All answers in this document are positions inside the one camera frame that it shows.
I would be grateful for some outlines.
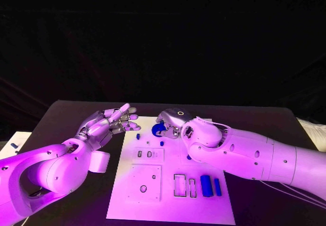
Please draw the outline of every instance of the robotic arm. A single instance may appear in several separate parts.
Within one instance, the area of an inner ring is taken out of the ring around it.
[[[251,180],[288,184],[326,200],[326,154],[290,146],[226,125],[192,118],[184,109],[164,110],[156,135],[182,138],[190,158]]]
[[[114,134],[140,130],[128,120],[137,119],[135,108],[96,111],[82,122],[73,138],[62,144],[32,150],[0,160],[0,225],[11,225],[76,190],[86,173],[104,173],[109,154],[98,151]],[[42,190],[29,194],[21,174]]]

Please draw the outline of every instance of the cable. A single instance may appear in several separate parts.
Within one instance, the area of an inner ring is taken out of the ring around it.
[[[297,191],[294,188],[291,188],[290,186],[287,186],[285,184],[280,183],[283,186],[285,186],[290,190],[293,190],[295,193],[298,193],[300,195],[303,195],[304,197],[307,197],[308,199],[311,199],[314,202],[320,203],[321,205],[326,206],[326,204],[319,201],[317,199],[314,199],[313,197],[307,196],[306,194],[303,194],[300,191]]]
[[[26,223],[27,219],[29,219],[29,217],[24,219],[24,222],[23,222],[23,224],[21,224],[20,226],[23,226],[23,225],[24,225],[24,223]]]
[[[311,202],[311,201],[308,201],[308,200],[300,198],[298,196],[295,196],[295,195],[287,193],[285,191],[281,191],[278,188],[272,187],[271,185],[268,185],[268,184],[267,184],[265,182],[262,182],[261,180],[259,180],[259,182],[261,182],[264,185],[267,185],[268,187],[271,187],[271,188],[274,188],[275,190],[278,190],[280,192],[288,194],[290,196],[293,196],[293,197],[301,199],[303,201],[306,201],[306,202],[311,203],[313,205],[316,205],[316,206],[321,207],[323,209],[326,209],[326,206],[321,206],[321,205],[319,205],[317,203],[314,203],[314,202]]]

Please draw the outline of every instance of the black backdrop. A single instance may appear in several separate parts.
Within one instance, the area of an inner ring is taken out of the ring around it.
[[[285,106],[324,122],[326,4],[0,8],[0,117],[32,130],[57,99]]]

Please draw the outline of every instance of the dark table surface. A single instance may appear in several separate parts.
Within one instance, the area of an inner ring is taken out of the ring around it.
[[[56,101],[20,152],[50,144],[60,144],[68,138],[73,137],[82,120],[96,110],[117,108],[122,104]],[[213,122],[252,131],[285,144],[316,150],[287,108],[135,103],[130,105],[137,107],[140,116],[157,116],[166,108],[182,106],[189,110],[193,117],[212,118]],[[101,149],[111,154],[107,172],[104,174],[89,172],[76,191],[32,215],[24,226],[190,225],[174,222],[105,219],[122,141],[124,134],[114,135],[109,143]],[[245,180],[228,173],[225,173],[225,179],[238,226],[326,225],[324,209],[278,192],[259,181]]]

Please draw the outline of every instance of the blue object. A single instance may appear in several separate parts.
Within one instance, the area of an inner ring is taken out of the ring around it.
[[[220,186],[219,186],[219,180],[218,179],[213,179],[213,184],[215,184],[216,195],[218,196],[222,196]]]
[[[14,149],[19,147],[14,143],[10,143],[10,145]]]
[[[157,124],[153,125],[153,128],[151,128],[151,133],[153,133],[153,135],[154,135],[156,137],[161,137],[160,135],[156,135],[156,132],[157,132],[157,131],[163,131],[163,130],[166,130],[166,128],[164,128],[164,122],[160,121],[160,123],[157,123]]]
[[[210,177],[209,175],[200,176],[200,183],[202,183],[202,196],[203,197],[212,197],[212,183],[210,183]]]

